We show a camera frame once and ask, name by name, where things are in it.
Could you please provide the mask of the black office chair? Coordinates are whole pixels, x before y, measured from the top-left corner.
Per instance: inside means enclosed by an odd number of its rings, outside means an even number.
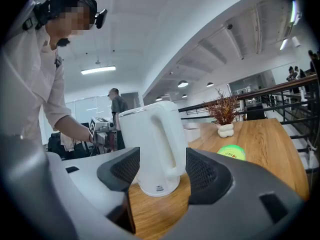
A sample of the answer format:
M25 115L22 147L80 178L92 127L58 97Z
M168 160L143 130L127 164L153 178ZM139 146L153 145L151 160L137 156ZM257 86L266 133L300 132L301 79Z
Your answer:
M61 145L60 135L60 132L51 134L48 139L47 151L58 154L62 160L73 160L90 156L87 143L82 141L82 145L77 146L75 151L66 152L64 147Z

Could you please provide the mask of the person's left forearm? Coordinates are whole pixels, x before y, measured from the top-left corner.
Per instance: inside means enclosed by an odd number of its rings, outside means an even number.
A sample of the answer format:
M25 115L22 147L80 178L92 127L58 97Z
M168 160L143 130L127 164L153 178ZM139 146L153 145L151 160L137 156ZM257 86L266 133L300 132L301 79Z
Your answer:
M60 118L54 127L64 135L82 142L89 141L89 129L77 122L72 116L67 115Z

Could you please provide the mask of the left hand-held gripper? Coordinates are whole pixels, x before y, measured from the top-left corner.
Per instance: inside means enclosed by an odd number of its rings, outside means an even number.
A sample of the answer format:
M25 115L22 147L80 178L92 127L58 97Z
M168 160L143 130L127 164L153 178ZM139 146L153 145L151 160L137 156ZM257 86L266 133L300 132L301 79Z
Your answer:
M112 122L103 117L92 117L88 130L98 154L118 149L117 130Z

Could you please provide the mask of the reddish plant in white pot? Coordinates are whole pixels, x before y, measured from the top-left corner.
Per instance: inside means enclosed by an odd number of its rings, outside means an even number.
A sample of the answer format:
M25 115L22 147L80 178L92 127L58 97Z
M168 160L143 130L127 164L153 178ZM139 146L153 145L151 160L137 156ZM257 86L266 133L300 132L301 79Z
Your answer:
M218 135L221 138L228 138L234 135L234 120L239 115L237 112L238 97L235 95L226 96L225 92L216 89L217 98L205 102L204 108L214 118Z

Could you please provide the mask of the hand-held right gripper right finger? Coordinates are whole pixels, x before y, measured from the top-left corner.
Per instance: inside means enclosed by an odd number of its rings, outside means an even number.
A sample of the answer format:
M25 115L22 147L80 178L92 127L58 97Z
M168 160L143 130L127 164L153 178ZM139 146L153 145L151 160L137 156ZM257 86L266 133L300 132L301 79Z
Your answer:
M187 212L159 240L274 240L304 206L287 184L248 161L187 148L185 169Z

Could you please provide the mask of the person's white shirt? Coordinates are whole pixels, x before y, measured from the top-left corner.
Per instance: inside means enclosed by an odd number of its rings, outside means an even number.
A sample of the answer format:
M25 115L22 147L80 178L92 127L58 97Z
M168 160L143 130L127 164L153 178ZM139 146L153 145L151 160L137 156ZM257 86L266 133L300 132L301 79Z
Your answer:
M52 49L51 37L45 26L37 26L34 0L29 0L4 39L2 65L9 66L31 92L31 108L22 120L21 135L29 140L42 142L39 114L44 111L51 125L69 116L64 89L64 68L57 49Z

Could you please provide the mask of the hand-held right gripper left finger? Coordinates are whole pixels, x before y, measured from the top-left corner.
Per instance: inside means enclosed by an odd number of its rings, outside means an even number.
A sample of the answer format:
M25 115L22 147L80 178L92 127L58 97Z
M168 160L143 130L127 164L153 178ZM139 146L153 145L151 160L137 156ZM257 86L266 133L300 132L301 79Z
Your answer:
M139 170L140 148L72 160L47 152L55 191L76 240L139 240L129 187Z

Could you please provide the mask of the beige cloth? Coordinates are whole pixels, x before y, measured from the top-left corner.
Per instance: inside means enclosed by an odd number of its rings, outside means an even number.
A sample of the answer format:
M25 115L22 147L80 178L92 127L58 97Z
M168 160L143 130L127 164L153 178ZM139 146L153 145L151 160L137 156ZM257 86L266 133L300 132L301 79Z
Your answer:
M66 152L74 152L76 147L78 147L79 145L82 145L82 142L79 140L70 138L61 132L60 144L64 147L64 150Z

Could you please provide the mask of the white electric kettle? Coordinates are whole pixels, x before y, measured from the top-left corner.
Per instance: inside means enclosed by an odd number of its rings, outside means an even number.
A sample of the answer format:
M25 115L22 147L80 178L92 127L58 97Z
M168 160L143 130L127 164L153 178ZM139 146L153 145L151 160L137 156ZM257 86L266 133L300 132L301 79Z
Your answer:
M127 148L140 148L136 175L141 190L151 197L172 193L186 172L185 136L178 107L159 101L119 114L119 125Z

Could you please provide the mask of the white divided organizer box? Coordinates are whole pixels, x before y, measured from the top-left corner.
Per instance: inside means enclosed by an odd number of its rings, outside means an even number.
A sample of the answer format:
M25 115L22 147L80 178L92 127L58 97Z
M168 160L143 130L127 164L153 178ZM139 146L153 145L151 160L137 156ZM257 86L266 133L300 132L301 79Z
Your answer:
M201 137L201 129L195 122L188 122L183 125L187 142L193 142Z

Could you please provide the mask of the black metal railing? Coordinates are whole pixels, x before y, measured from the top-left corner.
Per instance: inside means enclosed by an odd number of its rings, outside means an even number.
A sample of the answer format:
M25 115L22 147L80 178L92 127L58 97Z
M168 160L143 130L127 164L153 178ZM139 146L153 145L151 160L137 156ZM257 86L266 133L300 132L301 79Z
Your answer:
M275 118L285 127L308 174L320 171L320 81L310 75L236 94L236 121Z

